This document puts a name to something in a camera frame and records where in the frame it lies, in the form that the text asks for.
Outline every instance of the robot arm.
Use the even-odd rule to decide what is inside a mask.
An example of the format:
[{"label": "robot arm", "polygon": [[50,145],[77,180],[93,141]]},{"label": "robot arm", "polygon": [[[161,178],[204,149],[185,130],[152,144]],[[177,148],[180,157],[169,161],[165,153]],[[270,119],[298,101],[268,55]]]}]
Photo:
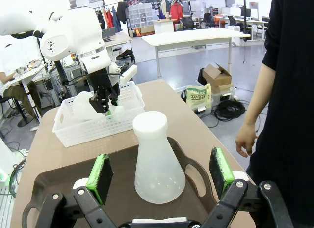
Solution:
[{"label": "robot arm", "polygon": [[98,113],[109,111],[109,100],[117,105],[121,68],[111,63],[102,30],[95,12],[89,7],[54,13],[51,20],[40,23],[31,13],[0,14],[0,35],[33,32],[41,38],[40,50],[45,58],[54,61],[63,85],[68,84],[60,60],[75,53],[82,70],[89,74],[95,95],[90,103]]}]

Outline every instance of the translucent flask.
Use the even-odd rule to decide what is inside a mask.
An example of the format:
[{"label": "translucent flask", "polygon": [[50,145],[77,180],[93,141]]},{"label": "translucent flask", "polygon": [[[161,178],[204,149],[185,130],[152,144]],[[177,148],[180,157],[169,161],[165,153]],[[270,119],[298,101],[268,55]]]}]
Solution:
[{"label": "translucent flask", "polygon": [[147,202],[162,204],[176,199],[185,187],[185,175],[167,139],[167,117],[145,112],[133,121],[139,147],[135,189]]}]

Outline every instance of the white desk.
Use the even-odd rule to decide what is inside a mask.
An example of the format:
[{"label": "white desk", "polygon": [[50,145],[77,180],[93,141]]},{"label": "white desk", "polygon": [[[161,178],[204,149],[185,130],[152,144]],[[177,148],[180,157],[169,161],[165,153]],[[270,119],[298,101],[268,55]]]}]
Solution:
[{"label": "white desk", "polygon": [[153,20],[155,34],[174,32],[173,21],[170,19]]},{"label": "white desk", "polygon": [[[219,17],[219,16],[214,16],[214,18],[218,18],[219,19],[219,27],[221,28],[221,21],[229,21],[229,18],[228,17]],[[244,19],[243,18],[235,18],[235,20],[238,22],[238,23],[244,23]],[[265,37],[265,24],[268,24],[268,22],[264,22],[264,21],[257,21],[257,20],[252,20],[252,19],[247,19],[246,20],[246,24],[247,25],[261,25],[262,26],[262,40],[265,40],[264,37]],[[254,33],[253,33],[253,29],[251,29],[251,37],[252,37],[252,40],[254,40]]]},{"label": "white desk", "polygon": [[161,78],[159,51],[183,48],[189,46],[229,43],[228,72],[231,73],[231,38],[250,37],[242,32],[224,28],[185,30],[142,37],[147,43],[155,47],[158,77]]},{"label": "white desk", "polygon": [[109,54],[111,61],[115,61],[114,56],[113,56],[113,49],[112,49],[113,46],[122,45],[122,44],[126,44],[129,42],[131,45],[131,50],[133,51],[132,43],[131,43],[132,39],[127,34],[125,34],[123,31],[116,33],[113,36],[110,36],[110,40],[111,41],[105,42],[105,45],[106,45],[106,48],[107,48],[107,51],[108,51],[108,54]]},{"label": "white desk", "polygon": [[[23,87],[24,87],[24,90],[26,93],[29,93],[29,90],[28,90],[28,87],[27,85],[30,83],[30,81],[36,77],[37,75],[41,75],[43,74],[43,76],[46,74],[46,71],[45,71],[45,64],[42,64],[42,65],[39,65],[37,68],[34,68],[18,77],[16,77],[14,80],[10,81],[10,82],[7,82],[5,85],[4,85],[4,88],[3,89],[7,89],[9,86],[21,81],[22,84],[23,84]],[[38,109],[34,103],[34,100],[33,98],[31,97],[30,94],[27,95],[28,96],[28,99],[29,99],[29,102],[31,104],[31,106],[33,107],[35,113],[36,113],[36,116],[37,116],[37,119],[39,122],[41,122],[41,116],[38,112]],[[31,129],[31,131],[35,131],[37,130],[38,127],[34,127]]]}]

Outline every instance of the black t-shirt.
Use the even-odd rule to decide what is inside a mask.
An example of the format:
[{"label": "black t-shirt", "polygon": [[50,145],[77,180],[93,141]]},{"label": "black t-shirt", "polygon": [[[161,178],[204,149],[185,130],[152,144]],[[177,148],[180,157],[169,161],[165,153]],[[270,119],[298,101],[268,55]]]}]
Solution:
[{"label": "black t-shirt", "polygon": [[272,0],[263,63],[276,75],[250,165],[277,183],[292,219],[314,226],[313,1]]}]

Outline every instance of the perforated basket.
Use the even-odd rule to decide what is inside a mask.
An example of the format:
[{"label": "perforated basket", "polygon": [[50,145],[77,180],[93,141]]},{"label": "perforated basket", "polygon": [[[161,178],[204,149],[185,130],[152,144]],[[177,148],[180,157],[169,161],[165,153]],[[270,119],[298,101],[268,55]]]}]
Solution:
[{"label": "perforated basket", "polygon": [[121,113],[79,120],[72,111],[74,100],[75,97],[62,101],[52,129],[65,147],[131,130],[134,118],[145,111],[142,93],[134,82],[120,86],[119,105],[124,107]]}]

